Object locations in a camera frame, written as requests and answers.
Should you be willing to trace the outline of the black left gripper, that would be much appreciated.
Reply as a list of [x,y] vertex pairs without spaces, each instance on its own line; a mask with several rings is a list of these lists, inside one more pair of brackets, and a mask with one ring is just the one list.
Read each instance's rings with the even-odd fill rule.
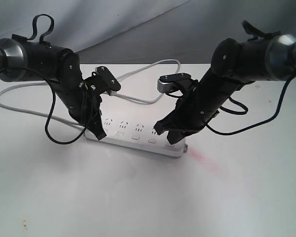
[[83,109],[83,125],[95,135],[97,140],[102,140],[107,136],[101,124],[101,102],[100,96],[89,95]]

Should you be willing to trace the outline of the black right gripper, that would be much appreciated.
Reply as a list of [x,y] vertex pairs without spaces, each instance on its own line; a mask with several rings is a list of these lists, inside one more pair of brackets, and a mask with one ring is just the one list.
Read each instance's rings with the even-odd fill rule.
[[207,99],[202,96],[181,96],[174,109],[154,125],[158,135],[168,132],[167,141],[173,145],[187,136],[200,132],[207,123]]

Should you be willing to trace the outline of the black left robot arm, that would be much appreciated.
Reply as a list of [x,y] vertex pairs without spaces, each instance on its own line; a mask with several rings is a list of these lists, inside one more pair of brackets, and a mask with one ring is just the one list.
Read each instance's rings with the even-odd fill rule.
[[97,139],[106,136],[95,76],[83,79],[79,56],[72,50],[18,37],[0,39],[0,70],[4,82],[48,80],[71,118],[86,126]]

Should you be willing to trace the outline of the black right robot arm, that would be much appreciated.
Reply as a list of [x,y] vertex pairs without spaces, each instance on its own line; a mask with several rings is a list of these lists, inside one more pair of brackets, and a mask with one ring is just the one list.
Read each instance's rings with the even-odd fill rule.
[[296,37],[277,35],[244,43],[228,38],[216,48],[209,69],[200,80],[187,73],[161,76],[157,89],[170,97],[181,92],[176,105],[154,125],[157,134],[167,133],[175,144],[208,127],[224,102],[242,87],[256,81],[296,78]]

